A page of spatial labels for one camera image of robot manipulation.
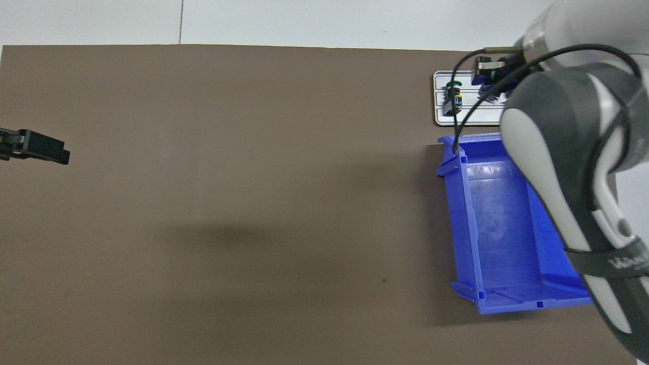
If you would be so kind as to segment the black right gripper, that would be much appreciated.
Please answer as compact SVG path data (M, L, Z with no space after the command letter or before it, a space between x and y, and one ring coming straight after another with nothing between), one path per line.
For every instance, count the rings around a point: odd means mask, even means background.
M499 77L506 77L517 69L523 67L527 62L528 61L522 53L507 54L498 60L493 60L493 58L489 56L477 56L477 58L475 58L475 77L489 77L496 69L498 69ZM489 93L498 82L500 82L500 80L497 79L483 80L481 83L481 97L483 97L485 93ZM504 86L496 88L489 97L485 97L484 102L496 104L503 93L509 95L512 89L513 80L510 80Z

